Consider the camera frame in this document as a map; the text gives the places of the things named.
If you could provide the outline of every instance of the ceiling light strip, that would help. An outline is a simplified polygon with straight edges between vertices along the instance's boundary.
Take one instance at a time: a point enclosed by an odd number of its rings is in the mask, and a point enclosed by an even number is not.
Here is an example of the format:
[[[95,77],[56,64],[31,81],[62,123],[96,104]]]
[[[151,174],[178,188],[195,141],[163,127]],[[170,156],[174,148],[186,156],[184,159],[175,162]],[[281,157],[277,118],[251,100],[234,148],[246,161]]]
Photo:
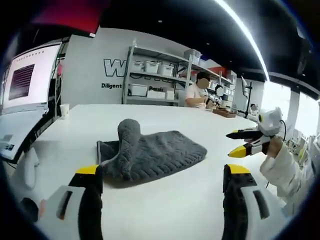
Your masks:
[[[240,27],[240,29],[242,30],[242,32],[244,33],[246,38],[249,40],[250,44],[252,45],[260,63],[261,63],[266,80],[270,81],[265,61],[261,55],[261,52],[260,52],[254,38],[252,37],[252,35],[251,35],[250,31],[248,30],[248,28],[246,27],[246,25],[241,21],[240,17],[235,13],[235,11],[226,2],[224,2],[223,0],[214,0],[214,1],[216,3],[218,3],[230,15],[230,17],[232,17],[232,19],[236,22],[236,24],[238,24],[238,26]]]
[[[240,70],[243,72],[254,73],[254,74],[263,74],[264,73],[263,71],[261,71],[259,69],[253,69],[253,68],[241,68]],[[291,76],[287,76],[287,75],[284,75],[281,73],[273,72],[273,71],[269,71],[268,73],[270,76],[274,76],[274,77],[277,77],[280,79],[285,79],[285,80],[294,82],[296,84],[299,84],[303,87],[306,87],[307,89],[313,91],[315,94],[318,94],[320,96],[320,91],[318,89],[316,89],[315,87],[309,85],[308,83],[306,83],[300,79],[297,79],[297,78],[294,78]]]

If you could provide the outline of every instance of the black ceiling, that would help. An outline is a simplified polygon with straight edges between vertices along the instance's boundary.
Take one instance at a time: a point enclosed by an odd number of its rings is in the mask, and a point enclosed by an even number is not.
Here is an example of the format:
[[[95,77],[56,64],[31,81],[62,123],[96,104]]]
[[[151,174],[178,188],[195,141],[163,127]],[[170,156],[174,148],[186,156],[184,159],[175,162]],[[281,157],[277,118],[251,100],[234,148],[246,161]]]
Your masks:
[[[224,1],[250,30],[268,71],[301,79],[320,90],[317,72],[320,64],[314,51],[306,58],[307,64],[303,71],[305,76],[297,74],[305,43],[297,34],[295,21],[275,3],[276,0]],[[299,8],[301,0],[287,2],[292,3],[290,6],[301,14],[302,20],[306,19],[305,25],[312,33],[313,40],[319,41],[319,28],[315,25],[314,14],[311,14],[312,6],[304,4],[304,7]],[[244,72],[241,70],[243,68],[261,69],[258,57],[245,35],[214,0],[113,0],[101,17],[100,26],[140,31],[175,41],[201,51],[207,58],[238,74]],[[21,35],[21,42],[39,45],[75,34],[73,30],[63,27],[38,29],[39,26],[30,26]],[[255,76],[258,81],[264,80],[263,75]]]

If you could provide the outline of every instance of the white table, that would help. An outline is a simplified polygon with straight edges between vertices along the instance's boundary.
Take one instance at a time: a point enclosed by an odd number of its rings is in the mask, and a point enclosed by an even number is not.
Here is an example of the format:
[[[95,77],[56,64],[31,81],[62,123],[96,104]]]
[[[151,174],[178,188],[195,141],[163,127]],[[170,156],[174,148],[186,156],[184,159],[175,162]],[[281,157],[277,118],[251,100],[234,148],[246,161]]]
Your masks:
[[[58,119],[33,144],[40,161],[36,191],[47,199],[59,186],[67,185],[77,169],[96,164],[96,142],[118,140],[117,126],[126,118],[139,121],[142,134],[178,130],[208,153],[199,164],[149,183],[122,189],[104,184],[104,239],[220,239],[224,165],[243,165],[259,184],[267,184],[259,172],[265,159],[262,153],[244,159],[228,157],[244,143],[226,134],[254,127],[250,120],[186,107],[95,104],[77,105],[68,119]]]

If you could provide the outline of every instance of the monitor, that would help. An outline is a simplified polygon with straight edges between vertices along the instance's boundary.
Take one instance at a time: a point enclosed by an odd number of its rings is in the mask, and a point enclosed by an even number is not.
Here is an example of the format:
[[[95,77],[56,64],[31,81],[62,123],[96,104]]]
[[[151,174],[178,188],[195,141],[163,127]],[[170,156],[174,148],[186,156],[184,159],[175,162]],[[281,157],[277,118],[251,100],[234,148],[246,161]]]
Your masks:
[[[243,76],[241,76],[241,83],[242,83],[242,94],[243,96],[248,98],[248,88],[247,88],[248,85]]]
[[[3,91],[2,114],[48,108],[48,91],[61,43],[39,46],[15,56]]]

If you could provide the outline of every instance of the gray towel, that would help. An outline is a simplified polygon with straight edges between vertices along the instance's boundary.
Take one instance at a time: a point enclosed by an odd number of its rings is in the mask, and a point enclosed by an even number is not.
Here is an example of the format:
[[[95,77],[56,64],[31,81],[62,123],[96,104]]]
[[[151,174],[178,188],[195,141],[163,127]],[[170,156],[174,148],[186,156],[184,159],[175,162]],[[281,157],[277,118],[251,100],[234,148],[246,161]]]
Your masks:
[[[207,150],[178,131],[142,135],[136,120],[118,126],[119,141],[97,142],[104,175],[124,181],[161,178],[201,162]]]

